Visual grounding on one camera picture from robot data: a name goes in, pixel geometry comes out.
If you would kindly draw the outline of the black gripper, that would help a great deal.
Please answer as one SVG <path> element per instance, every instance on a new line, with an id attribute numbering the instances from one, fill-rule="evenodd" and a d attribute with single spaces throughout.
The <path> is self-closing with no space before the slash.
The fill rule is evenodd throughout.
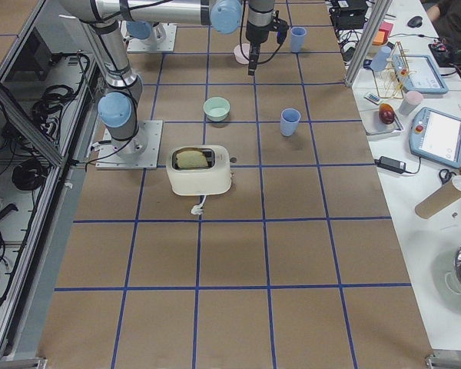
<path id="1" fill-rule="evenodd" d="M 277 43 L 283 44 L 288 23 L 278 13 L 249 13 L 246 24 L 246 39 L 250 43 L 248 53 L 248 74 L 254 75 L 260 57 L 260 46 L 268 40 L 270 32 L 277 33 Z"/>

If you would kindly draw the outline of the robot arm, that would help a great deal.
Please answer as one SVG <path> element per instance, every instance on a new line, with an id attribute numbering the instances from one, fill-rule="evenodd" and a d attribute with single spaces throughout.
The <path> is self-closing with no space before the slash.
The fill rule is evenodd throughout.
<path id="1" fill-rule="evenodd" d="M 287 38 L 289 24 L 280 17 L 273 0 L 250 0 L 248 3 L 246 39 L 249 41 L 248 74 L 254 76 L 258 65 L 271 61 Z M 268 40 L 270 32 L 277 33 L 277 48 L 266 60 L 259 61 L 260 48 Z"/>
<path id="2" fill-rule="evenodd" d="M 150 168 L 158 162 L 161 140 L 137 117 L 143 91 L 140 75 L 131 67 L 121 34 L 122 21 L 211 25 L 224 34 L 240 26 L 239 1 L 63 1 L 62 6 L 81 23 L 107 90 L 98 102 L 98 115 L 111 139 L 111 151 L 99 155 L 105 168 Z"/>

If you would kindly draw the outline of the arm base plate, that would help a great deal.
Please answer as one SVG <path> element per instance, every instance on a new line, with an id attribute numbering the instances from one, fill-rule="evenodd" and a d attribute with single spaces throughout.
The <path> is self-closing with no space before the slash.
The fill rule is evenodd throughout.
<path id="1" fill-rule="evenodd" d="M 101 146 L 101 159 L 95 162 L 95 167 L 100 170 L 155 169 L 163 124 L 162 120 L 138 121 L 138 134 L 127 147 L 116 152 L 122 146 L 120 141 Z"/>
<path id="2" fill-rule="evenodd" d="M 174 50 L 177 25 L 160 22 L 127 22 L 128 53 L 150 54 Z"/>

